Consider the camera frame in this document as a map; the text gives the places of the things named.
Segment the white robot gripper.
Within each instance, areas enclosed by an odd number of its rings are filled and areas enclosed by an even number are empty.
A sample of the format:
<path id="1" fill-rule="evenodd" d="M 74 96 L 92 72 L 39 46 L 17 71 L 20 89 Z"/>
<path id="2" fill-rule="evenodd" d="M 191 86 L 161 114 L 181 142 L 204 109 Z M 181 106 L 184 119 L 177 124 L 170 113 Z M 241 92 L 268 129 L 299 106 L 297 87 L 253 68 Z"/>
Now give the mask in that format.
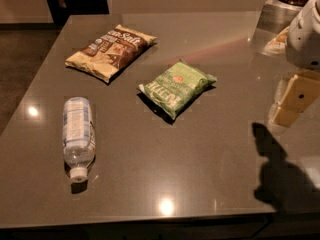
<path id="1" fill-rule="evenodd" d="M 287 61 L 299 68 L 282 78 L 271 106 L 271 122 L 290 127 L 320 97 L 320 0 L 309 0 L 289 26 Z"/>

